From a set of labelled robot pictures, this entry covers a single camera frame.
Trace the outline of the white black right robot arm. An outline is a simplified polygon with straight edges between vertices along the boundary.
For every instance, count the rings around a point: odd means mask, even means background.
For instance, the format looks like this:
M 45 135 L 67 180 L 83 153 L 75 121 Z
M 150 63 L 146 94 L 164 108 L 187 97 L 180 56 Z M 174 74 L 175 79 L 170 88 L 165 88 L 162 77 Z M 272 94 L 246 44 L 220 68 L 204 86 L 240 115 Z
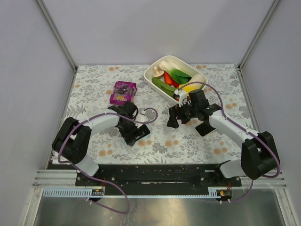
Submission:
M 218 166 L 224 178 L 247 176 L 256 180 L 266 177 L 273 169 L 277 169 L 275 176 L 279 175 L 280 160 L 269 132 L 260 133 L 226 116 L 221 106 L 209 104 L 201 89 L 190 93 L 177 89 L 174 97 L 178 103 L 169 108 L 168 127 L 176 129 L 179 123 L 187 124 L 191 119 L 198 119 L 202 123 L 195 129 L 200 136 L 204 137 L 217 129 L 240 147 L 239 160 L 226 161 Z

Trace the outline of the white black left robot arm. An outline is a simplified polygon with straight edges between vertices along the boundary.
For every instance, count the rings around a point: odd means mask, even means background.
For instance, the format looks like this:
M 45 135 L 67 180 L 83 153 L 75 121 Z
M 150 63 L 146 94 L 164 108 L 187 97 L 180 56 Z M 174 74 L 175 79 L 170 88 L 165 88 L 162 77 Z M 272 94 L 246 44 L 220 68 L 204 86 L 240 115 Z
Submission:
M 95 134 L 108 129 L 117 128 L 128 146 L 150 134 L 147 124 L 151 121 L 145 114 L 139 113 L 137 106 L 126 101 L 122 106 L 110 106 L 108 109 L 89 119 L 79 122 L 75 118 L 67 118 L 58 131 L 52 149 L 77 170 L 89 176 L 94 176 L 99 170 L 98 164 L 87 154 L 90 138 Z

